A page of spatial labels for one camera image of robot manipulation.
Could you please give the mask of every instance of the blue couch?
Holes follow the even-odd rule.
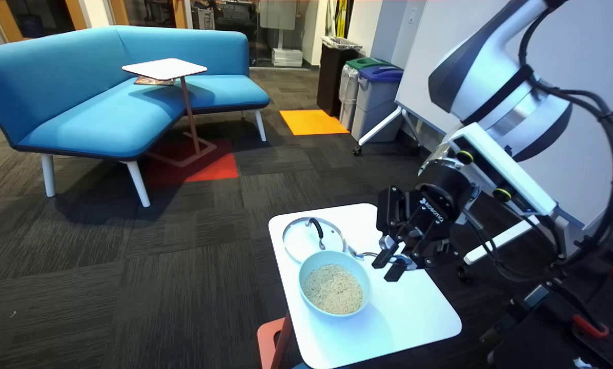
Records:
[[[55,195],[53,154],[120,159],[150,206],[137,166],[182,115],[176,86],[140,86],[122,66],[181,56],[208,66],[188,76],[192,113],[255,111],[268,93],[249,78],[242,32],[104,26],[0,44],[0,129],[21,152],[40,152],[48,196]]]

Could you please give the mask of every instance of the white bowl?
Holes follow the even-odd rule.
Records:
[[[358,313],[371,293],[367,270],[358,259],[337,250],[321,250],[303,259],[300,290],[312,310],[332,318]]]

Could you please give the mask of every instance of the table leg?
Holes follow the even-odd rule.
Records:
[[[279,342],[277,342],[277,351],[274,351],[272,360],[270,360],[270,369],[280,369],[280,360],[283,360],[283,354],[287,351],[289,337],[291,337],[291,318],[287,313],[286,319],[283,319],[283,327],[279,331]]]
[[[279,318],[262,324],[258,327],[258,349],[260,349],[260,366],[262,369],[280,369],[283,354],[291,340],[291,318]]]
[[[188,89],[186,89],[186,79],[185,76],[181,76],[181,89],[182,89],[182,104],[185,104],[185,111],[186,111],[186,120],[188,120],[188,133],[186,137],[191,137],[192,146],[194,146],[194,154],[191,154],[188,158],[185,159],[172,159],[172,158],[166,158],[166,156],[161,156],[161,154],[154,154],[150,152],[148,156],[161,159],[161,161],[166,161],[166,163],[172,163],[172,166],[188,166],[192,161],[197,161],[198,158],[211,154],[218,146],[211,144],[211,142],[205,142],[198,137],[198,130],[197,130],[197,119],[191,111],[191,103],[188,103]]]

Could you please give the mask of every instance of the black cable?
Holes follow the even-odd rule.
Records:
[[[574,305],[597,330],[605,330],[605,324],[592,313],[592,310],[560,280],[549,279],[545,286]]]
[[[518,44],[518,63],[521,66],[530,66],[526,63],[526,48],[530,48],[530,41],[535,32],[535,29],[554,12],[556,8],[548,8],[544,10],[524,31],[521,44]],[[563,97],[572,104],[582,106],[585,111],[589,111],[603,127],[610,148],[611,148],[611,158],[613,158],[613,111],[606,106],[606,103],[589,89],[561,89],[556,86],[545,86],[544,81],[535,79],[534,76],[530,78],[530,83],[537,89],[544,89],[548,93],[554,93],[557,97]],[[586,253],[597,252],[599,248],[603,248],[606,244],[606,239],[613,236],[613,181],[611,181],[611,193],[610,193],[610,201],[605,206],[605,212],[601,216],[601,224],[597,226],[597,230],[592,231],[592,236],[589,236],[586,239],[580,241],[580,250],[577,252],[574,259],[582,259]]]
[[[498,248],[495,244],[495,238],[488,236],[485,228],[481,228],[477,222],[474,222],[472,214],[467,214],[467,224],[472,226],[474,234],[477,236],[479,245],[485,250],[485,255],[492,259],[497,270],[512,283],[544,283],[551,274],[548,270],[532,272],[532,270],[521,270],[515,268],[512,264],[505,263],[502,255],[498,253]]]
[[[512,210],[507,202],[502,202],[502,201],[498,201],[498,202],[500,202],[500,206],[502,206],[505,210],[508,210],[515,219],[524,222],[532,230],[539,230],[539,226],[548,228],[549,234],[551,234],[551,238],[554,238],[554,239],[548,238],[548,241],[549,241],[549,244],[554,245],[554,250],[556,250],[556,259],[554,259],[554,264],[561,264],[561,263],[566,259],[566,255],[567,255],[566,241],[560,238],[557,228],[556,228],[556,224],[554,224],[551,216],[548,216],[548,214],[535,214],[535,216],[539,219],[539,226],[537,226],[537,224],[534,224],[534,222],[530,219],[526,212],[521,214],[521,212]]]

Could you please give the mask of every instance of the side table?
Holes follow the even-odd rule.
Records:
[[[197,120],[194,120],[194,115],[191,111],[188,89],[186,89],[186,76],[203,73],[208,69],[205,66],[191,63],[191,61],[176,60],[176,56],[166,56],[166,60],[129,63],[129,66],[124,66],[124,69],[129,72],[129,73],[137,73],[137,76],[154,78],[154,79],[176,79],[176,78],[181,78],[182,103],[185,103],[186,120],[188,120],[188,129],[191,129],[188,137],[192,140],[194,154],[191,154],[185,159],[166,158],[166,156],[161,156],[161,154],[154,154],[154,152],[150,152],[148,156],[152,156],[161,161],[182,167],[182,166],[188,166],[188,163],[197,161],[198,158],[208,156],[210,152],[213,152],[218,148],[215,144],[205,142],[205,140],[198,137]]]
[[[398,283],[388,283],[386,268],[371,268],[371,257],[360,263],[371,279],[371,297],[358,315],[337,319],[308,307],[300,295],[300,264],[283,244],[283,230],[297,216],[334,224],[357,252],[377,252],[381,234],[375,230],[377,208],[370,202],[287,212],[268,222],[289,319],[301,359],[310,366],[360,362],[461,331],[458,311],[426,270],[409,270]]]

